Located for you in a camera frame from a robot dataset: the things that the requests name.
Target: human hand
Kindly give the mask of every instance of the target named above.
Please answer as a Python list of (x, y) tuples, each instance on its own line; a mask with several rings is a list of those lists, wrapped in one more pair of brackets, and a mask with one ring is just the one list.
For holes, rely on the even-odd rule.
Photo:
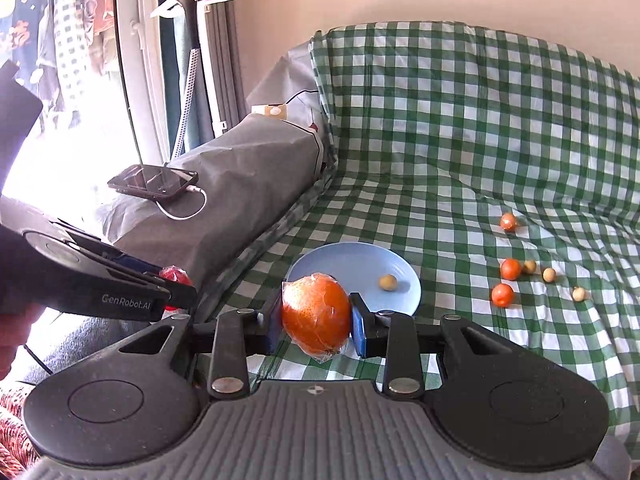
[(11, 371), (18, 346), (29, 338), (31, 325), (44, 311), (44, 307), (29, 304), (21, 314), (3, 314), (0, 316), (0, 381)]

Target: orange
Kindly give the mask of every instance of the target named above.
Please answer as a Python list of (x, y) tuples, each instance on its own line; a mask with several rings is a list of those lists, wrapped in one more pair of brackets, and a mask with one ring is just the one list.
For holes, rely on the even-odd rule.
[(507, 258), (500, 265), (500, 276), (504, 280), (517, 280), (521, 271), (522, 266), (520, 262), (514, 258)]
[(491, 291), (491, 301), (495, 306), (501, 308), (507, 308), (513, 302), (513, 289), (506, 283), (500, 283), (496, 285), (494, 290)]
[(306, 354), (335, 354), (351, 331), (349, 297), (331, 276), (319, 272), (285, 283), (282, 325)]
[(518, 226), (518, 221), (513, 213), (505, 213), (500, 218), (500, 227), (503, 228), (507, 232), (515, 231)]

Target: glass door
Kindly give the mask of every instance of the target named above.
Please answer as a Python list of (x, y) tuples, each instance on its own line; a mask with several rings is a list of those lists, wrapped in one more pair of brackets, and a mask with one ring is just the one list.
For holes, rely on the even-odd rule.
[(107, 181), (140, 162), (115, 20), (114, 0), (0, 0), (0, 64), (44, 105), (3, 193), (94, 232)]

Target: curtain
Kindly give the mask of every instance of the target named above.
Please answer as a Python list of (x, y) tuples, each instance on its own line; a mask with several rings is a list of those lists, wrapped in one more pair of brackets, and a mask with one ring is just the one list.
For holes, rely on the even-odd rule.
[[(208, 48), (210, 51), (220, 118), (222, 121), (226, 121), (228, 128), (232, 128), (246, 115), (233, 2), (210, 7), (206, 19), (209, 28), (209, 44), (201, 44), (201, 48)], [(169, 142), (172, 149), (180, 120), (180, 97), (184, 91), (189, 62), (186, 38), (184, 18), (179, 17), (172, 20), (161, 18), (162, 68), (165, 81)], [(185, 150), (192, 150), (213, 137), (207, 89), (204, 83), (202, 61), (200, 61), (196, 73), (191, 114), (184, 139)]]

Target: white charging cable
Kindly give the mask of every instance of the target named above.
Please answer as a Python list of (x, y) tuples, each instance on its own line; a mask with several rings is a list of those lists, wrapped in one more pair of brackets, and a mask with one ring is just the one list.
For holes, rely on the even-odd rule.
[(174, 216), (171, 213), (169, 213), (164, 207), (162, 207), (162, 205), (159, 202), (156, 202), (158, 209), (164, 213), (164, 216), (166, 216), (167, 218), (170, 218), (171, 220), (188, 220), (189, 218), (193, 218), (194, 216), (199, 214), (204, 209), (204, 206), (207, 205), (207, 193), (204, 191), (204, 189), (197, 186), (187, 186), (186, 190), (192, 193), (202, 193), (202, 196), (204, 197), (204, 203), (202, 204), (200, 209), (198, 209), (194, 214), (189, 216)]

